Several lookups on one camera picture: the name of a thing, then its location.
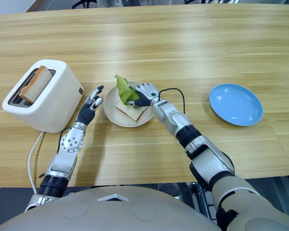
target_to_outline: wooden table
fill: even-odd
[[[1,103],[40,59],[67,62],[85,97],[101,84],[105,95],[115,85],[115,74],[152,82],[158,89],[178,87],[191,121],[231,157],[239,176],[289,175],[289,5],[176,5],[0,16],[0,187],[30,186],[26,160],[39,132],[4,112]],[[263,104],[263,119],[251,127],[219,119],[208,94],[222,83],[252,90]],[[182,110],[178,93],[165,92],[163,97]],[[46,134],[32,160],[38,185],[37,176],[55,155],[58,137]],[[137,128],[121,128],[100,108],[85,141],[70,186],[195,180],[183,148],[156,118]]]

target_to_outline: green lettuce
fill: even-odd
[[[129,100],[135,101],[140,99],[138,93],[134,89],[129,87],[126,78],[122,78],[119,75],[115,75],[115,78],[117,79],[117,88],[119,90],[119,97],[124,105],[128,106]]]

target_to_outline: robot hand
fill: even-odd
[[[145,107],[150,106],[152,101],[158,100],[158,90],[151,83],[130,86],[130,88],[133,88],[140,96],[140,99],[136,101],[128,101],[130,105]]]
[[[104,86],[101,85],[91,92],[86,102],[81,107],[76,122],[88,125],[93,120],[96,109],[103,103],[103,98],[98,96],[103,88]]]

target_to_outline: toast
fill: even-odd
[[[52,77],[47,67],[40,66],[29,84],[21,89],[19,96],[30,103],[34,103]]]
[[[134,109],[133,106],[125,106],[122,101],[119,101],[115,107],[135,122],[139,120],[143,112],[148,108],[140,107],[138,109]]]

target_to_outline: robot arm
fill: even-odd
[[[159,100],[152,84],[134,87],[140,99],[131,105],[152,106],[158,120],[176,137],[191,159],[190,170],[199,184],[212,191],[217,224],[222,230],[289,230],[289,216],[275,209],[244,179],[235,175],[230,158],[203,136],[167,100]]]
[[[103,103],[103,98],[97,96],[103,88],[99,86],[93,90],[81,107],[73,126],[60,139],[58,152],[45,172],[38,194],[32,195],[25,211],[62,197],[73,174],[77,154],[83,146],[87,125],[95,117],[96,109]]]

